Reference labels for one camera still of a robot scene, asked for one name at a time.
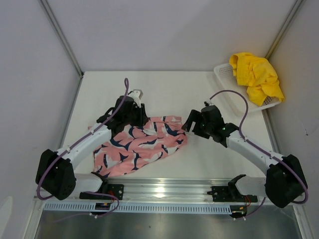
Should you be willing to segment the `pink whale print shorts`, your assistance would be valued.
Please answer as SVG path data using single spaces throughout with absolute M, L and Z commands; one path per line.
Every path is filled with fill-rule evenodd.
M 144 126 L 128 125 L 94 149 L 94 172 L 106 178 L 130 174 L 171 156 L 185 145 L 187 136 L 181 117 L 151 117 Z

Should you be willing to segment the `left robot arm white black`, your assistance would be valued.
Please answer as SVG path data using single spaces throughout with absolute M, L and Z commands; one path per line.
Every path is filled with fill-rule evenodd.
M 103 199 L 108 194 L 108 181 L 99 173 L 76 174 L 76 167 L 102 143 L 114 139 L 127 125 L 142 127 L 148 121 L 141 91 L 120 96 L 115 107 L 99 117 L 84 136 L 71 146 L 56 151 L 45 150 L 35 178 L 37 197 L 64 200 L 70 196 L 81 199 Z

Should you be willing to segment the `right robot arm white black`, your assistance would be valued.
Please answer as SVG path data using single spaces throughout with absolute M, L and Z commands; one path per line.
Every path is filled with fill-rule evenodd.
M 215 105 L 206 106 L 201 111 L 192 110 L 182 129 L 206 139 L 212 138 L 239 153 L 263 172 L 263 177 L 241 174 L 229 181 L 227 194 L 231 200 L 239 201 L 248 195 L 259 196 L 284 208 L 306 194 L 307 182 L 294 155 L 283 156 L 253 142 L 243 135 L 238 126 L 225 123 Z

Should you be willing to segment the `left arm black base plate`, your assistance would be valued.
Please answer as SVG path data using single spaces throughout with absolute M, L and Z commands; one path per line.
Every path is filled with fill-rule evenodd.
M 124 194 L 124 185 L 123 184 L 108 184 L 102 186 L 102 189 L 100 191 L 102 194 L 108 194 L 113 195 L 117 197 L 119 200 L 123 199 Z

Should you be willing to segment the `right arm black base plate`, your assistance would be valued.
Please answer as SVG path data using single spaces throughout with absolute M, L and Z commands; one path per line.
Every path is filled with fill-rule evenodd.
M 207 192 L 207 195 L 210 195 L 213 198 L 214 202 L 258 202 L 257 196 L 242 195 L 236 188 L 231 189 L 228 186 L 211 186 L 210 191 Z

